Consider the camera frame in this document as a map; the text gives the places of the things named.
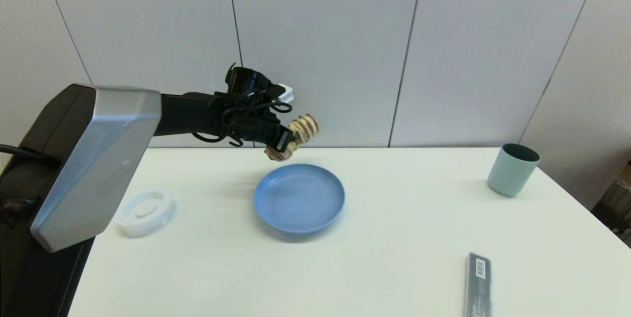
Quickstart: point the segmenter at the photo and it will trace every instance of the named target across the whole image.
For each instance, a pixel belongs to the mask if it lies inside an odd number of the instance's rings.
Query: white ring
[[[175,202],[160,191],[146,191],[124,203],[115,223],[124,234],[139,237],[160,229],[171,220]]]

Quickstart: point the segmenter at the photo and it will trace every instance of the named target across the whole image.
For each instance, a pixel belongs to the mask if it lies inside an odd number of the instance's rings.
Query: silver robot arm casing
[[[105,230],[162,113],[159,92],[82,86],[95,90],[92,118],[30,226],[32,236],[49,252]]]

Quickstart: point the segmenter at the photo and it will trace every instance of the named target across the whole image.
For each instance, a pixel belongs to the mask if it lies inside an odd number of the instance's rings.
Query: table surface
[[[126,199],[176,200],[143,238],[111,224],[95,240],[70,315],[462,317],[465,259],[491,259],[495,316],[629,316],[631,249],[539,169],[508,199],[485,178],[496,148],[149,149]],[[273,169],[335,173],[338,222],[303,242],[257,218]]]

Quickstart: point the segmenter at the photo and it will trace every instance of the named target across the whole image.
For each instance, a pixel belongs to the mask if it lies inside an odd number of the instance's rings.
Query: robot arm
[[[71,85],[46,107],[0,176],[2,316],[68,313],[94,237],[115,214],[153,136],[193,133],[266,144],[284,160],[317,133],[290,112],[290,88],[255,70],[231,68],[228,91],[213,95]]]

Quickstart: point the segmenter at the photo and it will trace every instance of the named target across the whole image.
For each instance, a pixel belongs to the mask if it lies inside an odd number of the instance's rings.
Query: plastic plate
[[[316,233],[338,217],[344,187],[327,169],[293,164],[266,175],[254,193],[262,220],[287,234]]]

